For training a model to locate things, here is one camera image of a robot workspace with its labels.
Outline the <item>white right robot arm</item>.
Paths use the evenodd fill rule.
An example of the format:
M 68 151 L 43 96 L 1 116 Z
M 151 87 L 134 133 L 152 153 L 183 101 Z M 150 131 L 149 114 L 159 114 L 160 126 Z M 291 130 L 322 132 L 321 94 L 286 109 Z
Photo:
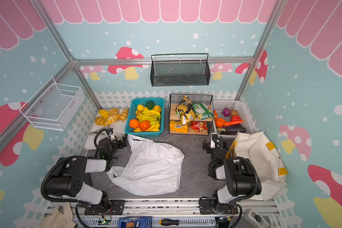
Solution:
M 205 138 L 202 143 L 203 150 L 211 155 L 208 176 L 226 182 L 211 198 L 199 199 L 199 211 L 202 215 L 235 215 L 238 213 L 237 202 L 259 195 L 262 191 L 257 171 L 251 161 L 233 157 L 227 145 L 226 140 L 217 135 L 212 135 L 210 141 Z

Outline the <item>green snack bag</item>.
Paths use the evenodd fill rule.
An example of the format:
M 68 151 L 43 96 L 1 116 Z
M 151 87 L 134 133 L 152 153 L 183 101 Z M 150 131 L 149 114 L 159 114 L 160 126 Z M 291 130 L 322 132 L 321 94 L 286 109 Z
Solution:
M 214 116 L 213 112 L 204 103 L 194 103 L 192 106 L 196 116 L 200 120 L 206 120 Z

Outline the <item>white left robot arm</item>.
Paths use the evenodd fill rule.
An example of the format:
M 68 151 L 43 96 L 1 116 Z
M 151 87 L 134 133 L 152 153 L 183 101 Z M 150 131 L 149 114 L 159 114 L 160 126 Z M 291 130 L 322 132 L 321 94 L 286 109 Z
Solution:
M 93 188 L 92 173 L 108 172 L 118 149 L 127 146 L 126 137 L 106 137 L 96 144 L 94 157 L 60 158 L 41 184 L 43 198 L 52 202 L 73 202 L 85 207 L 86 215 L 122 215 L 124 200 L 109 200 L 105 191 Z

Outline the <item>white plastic grocery bag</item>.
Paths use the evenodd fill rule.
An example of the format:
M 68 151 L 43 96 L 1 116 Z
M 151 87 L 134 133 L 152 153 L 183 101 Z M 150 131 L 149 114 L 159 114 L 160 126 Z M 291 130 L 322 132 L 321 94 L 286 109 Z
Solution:
M 127 136 L 131 156 L 125 167 L 113 166 L 107 176 L 111 182 L 137 196 L 154 196 L 179 189 L 184 154 L 163 142 L 135 135 Z

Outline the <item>white canvas tote bag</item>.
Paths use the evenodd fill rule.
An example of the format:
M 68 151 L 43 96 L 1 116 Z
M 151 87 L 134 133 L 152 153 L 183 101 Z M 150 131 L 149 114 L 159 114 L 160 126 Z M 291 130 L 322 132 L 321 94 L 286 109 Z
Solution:
M 249 159 L 257 172 L 262 190 L 253 200 L 270 200 L 286 186 L 287 168 L 276 146 L 263 132 L 237 133 L 231 152 L 233 157 Z

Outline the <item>yellow black snack bag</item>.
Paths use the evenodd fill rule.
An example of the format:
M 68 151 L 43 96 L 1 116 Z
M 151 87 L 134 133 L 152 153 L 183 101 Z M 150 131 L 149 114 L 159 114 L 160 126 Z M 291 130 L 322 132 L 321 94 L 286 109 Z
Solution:
M 188 124 L 196 118 L 191 99 L 184 95 L 181 102 L 176 106 L 176 115 L 179 117 L 182 124 Z

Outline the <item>orange fruit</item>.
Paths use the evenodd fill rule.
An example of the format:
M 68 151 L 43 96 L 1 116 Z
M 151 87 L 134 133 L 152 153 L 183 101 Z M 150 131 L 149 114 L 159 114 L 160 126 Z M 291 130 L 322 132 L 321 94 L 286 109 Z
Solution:
M 132 120 L 130 120 L 130 122 L 129 122 L 129 126 L 131 127 L 131 128 L 133 128 L 133 129 L 136 129 L 136 128 L 138 128 L 139 127 L 139 121 L 137 120 L 137 119 L 132 119 Z
M 142 131 L 147 131 L 151 127 L 151 123 L 148 120 L 139 123 L 139 128 Z

